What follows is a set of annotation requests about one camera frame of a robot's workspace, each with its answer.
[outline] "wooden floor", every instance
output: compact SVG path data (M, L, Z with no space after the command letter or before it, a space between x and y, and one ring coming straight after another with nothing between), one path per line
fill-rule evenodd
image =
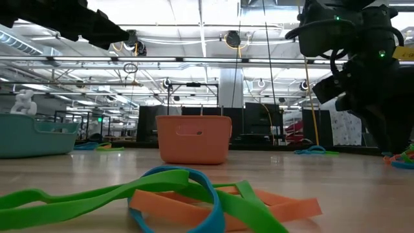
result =
M0 195L23 188L71 194L126 183L163 164L158 150L73 152L34 159L0 160ZM324 215L284 224L290 232L412 232L414 171L383 164L381 157L341 154L306 157L291 152L231 151L226 164L190 166L214 183L243 179L254 188L289 197L317 197ZM149 219L155 232L185 228ZM76 219L18 232L140 232L127 216L126 200Z

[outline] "teal plastic bin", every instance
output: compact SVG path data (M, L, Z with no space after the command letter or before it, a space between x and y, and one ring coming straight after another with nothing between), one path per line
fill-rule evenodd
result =
M69 153L78 126L78 123L37 122L31 116L0 114L0 159Z

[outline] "orange basket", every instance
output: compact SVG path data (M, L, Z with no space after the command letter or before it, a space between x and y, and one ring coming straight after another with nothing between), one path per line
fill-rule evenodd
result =
M176 164L226 161L232 136L227 116L157 116L161 159Z

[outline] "plastic basket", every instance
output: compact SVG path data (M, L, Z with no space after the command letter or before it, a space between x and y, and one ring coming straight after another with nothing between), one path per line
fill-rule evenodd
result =
M226 161L232 136L227 116L157 116L161 159L177 164Z
M71 152L78 123L36 122L31 116L0 114L0 159Z

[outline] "white stuffed toy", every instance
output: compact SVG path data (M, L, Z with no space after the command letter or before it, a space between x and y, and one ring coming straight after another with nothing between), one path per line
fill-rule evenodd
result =
M20 90L19 94L16 95L16 103L12 107L12 110L10 110L10 113L36 115L38 106L35 102L32 102L33 94L32 90Z

